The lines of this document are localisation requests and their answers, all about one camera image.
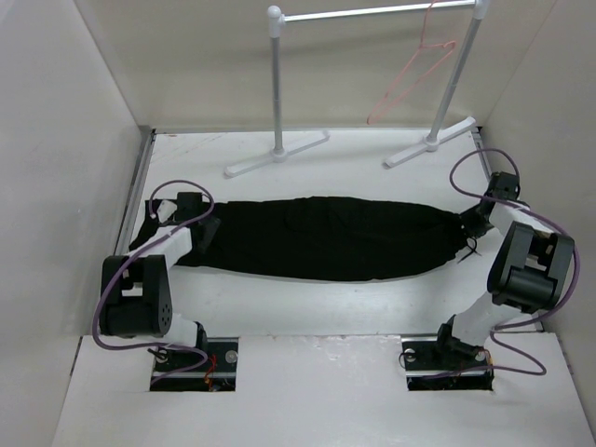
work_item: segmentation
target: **white floor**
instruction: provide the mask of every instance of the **white floor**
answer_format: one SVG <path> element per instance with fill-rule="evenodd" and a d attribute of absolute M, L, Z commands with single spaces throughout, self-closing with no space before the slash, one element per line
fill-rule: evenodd
<path fill-rule="evenodd" d="M 242 337 L 236 392 L 148 393 L 149 354 L 86 337 L 53 446 L 594 446 L 555 335 L 501 337 L 548 375 L 499 372 L 493 392 L 410 392 L 397 336 Z M 529 366 L 488 347 L 497 364 Z"/>
<path fill-rule="evenodd" d="M 316 132 L 286 132 L 286 142 Z M 475 149 L 467 133 L 394 169 L 381 162 L 418 142 L 423 130 L 333 129 L 329 142 L 235 179 L 224 167 L 268 151 L 271 132 L 158 135 L 143 199 L 161 183 L 191 180 L 217 201 L 302 196 L 356 196 L 423 203 L 459 212 L 477 200 L 448 182 L 454 163 Z M 483 193 L 487 179 L 479 157 L 465 163 L 457 180 Z M 165 188 L 175 197 L 185 185 Z M 142 221 L 139 212 L 137 228 Z M 341 284 L 266 278 L 209 268 L 174 267 L 170 275 L 177 312 L 203 323 L 210 336 L 331 335 L 435 332 L 452 314 L 485 291 L 486 277 L 502 237 L 496 230 L 479 241 L 481 256 L 449 263 L 417 278 Z"/>
<path fill-rule="evenodd" d="M 474 205 L 448 184 L 451 166 L 474 150 L 470 134 L 405 166 L 381 167 L 382 159 L 422 134 L 333 130 L 320 147 L 232 180 L 223 177 L 224 167 L 268 150 L 270 133 L 161 135 L 143 195 L 180 178 L 206 186 L 218 201 L 328 195 L 452 211 Z M 300 136 L 290 133 L 288 139 Z M 457 179 L 483 192 L 480 159 L 470 159 Z M 159 196 L 178 190 L 172 186 Z M 408 392 L 397 363 L 400 338 L 378 335 L 436 332 L 484 292 L 501 240 L 494 230 L 480 240 L 481 256 L 461 264 L 358 284 L 174 267 L 176 311 L 201 321 L 210 336 L 241 335 L 237 392 L 148 393 L 149 354 L 102 351 L 86 338 L 54 447 L 593 446 L 554 335 L 503 335 L 539 357 L 549 373 L 498 372 L 494 392 Z M 531 367 L 488 347 L 497 364 Z"/>

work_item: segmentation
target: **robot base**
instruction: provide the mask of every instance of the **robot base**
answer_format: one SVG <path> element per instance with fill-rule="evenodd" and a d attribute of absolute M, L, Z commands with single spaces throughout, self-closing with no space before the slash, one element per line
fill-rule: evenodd
<path fill-rule="evenodd" d="M 187 372 L 176 372 L 151 385 L 150 391 L 235 391 L 238 360 L 237 338 L 210 338 L 207 355 L 209 360 Z M 160 349 L 152 379 L 163 373 L 192 366 L 201 357 L 193 352 Z"/>
<path fill-rule="evenodd" d="M 487 356 L 478 359 L 462 356 L 456 352 L 445 353 L 437 349 L 436 336 L 402 337 L 401 365 L 406 370 L 406 383 L 410 391 L 446 391 L 483 389 L 493 390 L 492 371 L 462 372 L 446 377 L 432 376 L 460 371 L 466 368 L 487 366 Z"/>

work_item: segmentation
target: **white enclosure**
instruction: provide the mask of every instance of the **white enclosure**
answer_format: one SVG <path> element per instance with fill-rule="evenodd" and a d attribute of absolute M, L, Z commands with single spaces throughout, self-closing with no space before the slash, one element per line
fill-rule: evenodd
<path fill-rule="evenodd" d="M 81 339 L 89 334 L 102 260 L 115 251 L 127 204 L 136 215 L 141 196 L 161 181 L 195 180 L 218 200 L 346 195 L 453 211 L 474 203 L 446 178 L 455 160 L 476 147 L 469 133 L 411 164 L 381 167 L 385 157 L 427 133 L 454 58 L 380 122 L 391 129 L 360 129 L 415 52 L 421 14 L 284 30 L 284 125 L 309 129 L 287 132 L 288 142 L 324 129 L 332 137 L 283 165 L 226 180 L 227 164 L 273 144 L 270 3 L 0 0 L 6 216 L 0 229 L 0 445 L 239 445 L 252 435 L 266 445 L 257 429 L 268 425 L 277 428 L 270 445 L 290 445 L 290 434 L 295 445 L 593 445 L 593 0 L 494 0 L 445 121 L 474 116 L 484 146 L 505 149 L 519 163 L 522 198 L 576 239 L 582 275 L 570 304 L 547 326 L 554 333 L 530 328 L 505 335 L 547 363 L 546 377 L 498 374 L 494 393 L 422 398 L 400 386 L 392 357 L 400 351 L 398 335 L 434 332 L 480 296 L 501 242 L 493 233 L 480 240 L 482 257 L 400 281 L 283 281 L 175 267 L 174 305 L 205 322 L 211 336 L 242 337 L 244 379 L 227 396 L 156 397 L 146 392 L 149 355 L 104 352 Z M 279 6 L 300 14 L 413 3 L 280 0 Z M 433 12 L 427 37 L 461 44 L 470 17 L 469 10 Z M 423 57 L 404 87 L 437 56 Z M 162 132 L 153 149 L 149 129 Z M 230 133 L 239 130 L 250 133 Z M 153 157 L 146 180 L 141 154 Z M 508 169 L 502 159 L 489 161 L 492 169 Z M 479 158 L 469 160 L 462 184 L 483 191 L 484 168 Z M 125 222 L 125 233 L 132 226 Z M 330 353 L 339 353 L 337 361 Z M 494 356 L 527 366 L 507 351 L 495 348 Z M 319 381 L 302 369 L 311 359 Z M 277 381 L 280 376 L 292 385 Z M 299 410 L 305 402 L 309 412 Z M 211 410 L 202 413 L 206 407 Z M 321 413 L 329 417 L 315 420 Z M 423 427 L 416 424 L 425 415 L 434 429 L 418 436 Z"/>

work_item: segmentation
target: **black cloth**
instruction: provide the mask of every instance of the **black cloth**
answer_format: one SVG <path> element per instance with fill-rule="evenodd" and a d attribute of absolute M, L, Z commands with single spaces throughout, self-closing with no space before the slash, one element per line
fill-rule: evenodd
<path fill-rule="evenodd" d="M 413 203 L 352 197 L 238 201 L 216 204 L 213 215 L 221 224 L 207 250 L 191 251 L 178 265 L 366 281 L 424 273 L 467 245 L 458 214 Z"/>

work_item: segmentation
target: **white stand foot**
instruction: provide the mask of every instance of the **white stand foot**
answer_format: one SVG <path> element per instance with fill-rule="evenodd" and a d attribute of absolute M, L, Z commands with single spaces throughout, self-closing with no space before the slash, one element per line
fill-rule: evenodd
<path fill-rule="evenodd" d="M 223 173 L 226 177 L 232 178 L 237 177 L 238 175 L 242 175 L 246 172 L 250 172 L 251 170 L 261 168 L 265 165 L 269 165 L 271 163 L 282 163 L 289 156 L 299 154 L 305 151 L 306 149 L 310 149 L 311 147 L 323 144 L 324 142 L 327 142 L 329 139 L 329 132 L 327 130 L 324 130 L 322 132 L 322 138 L 320 135 L 312 135 L 306 137 L 300 140 L 299 142 L 289 144 L 287 147 L 284 148 L 284 152 L 282 154 L 274 154 L 273 151 L 271 151 L 268 154 L 256 156 L 255 158 L 236 163 L 236 165 L 228 166 L 227 168 L 225 168 Z"/>
<path fill-rule="evenodd" d="M 476 126 L 476 120 L 469 116 L 464 121 L 461 121 L 450 128 L 440 130 L 436 141 L 430 142 L 427 140 L 427 138 L 425 138 L 422 140 L 422 142 L 415 144 L 414 146 L 410 146 L 407 149 L 395 154 L 394 156 L 386 158 L 384 164 L 388 168 L 394 168 L 397 165 L 411 160 L 415 156 L 423 154 L 424 152 L 435 152 L 441 144 L 448 142 L 449 140 L 452 140 L 463 133 L 466 133 L 468 130 L 474 128 L 474 126 Z"/>

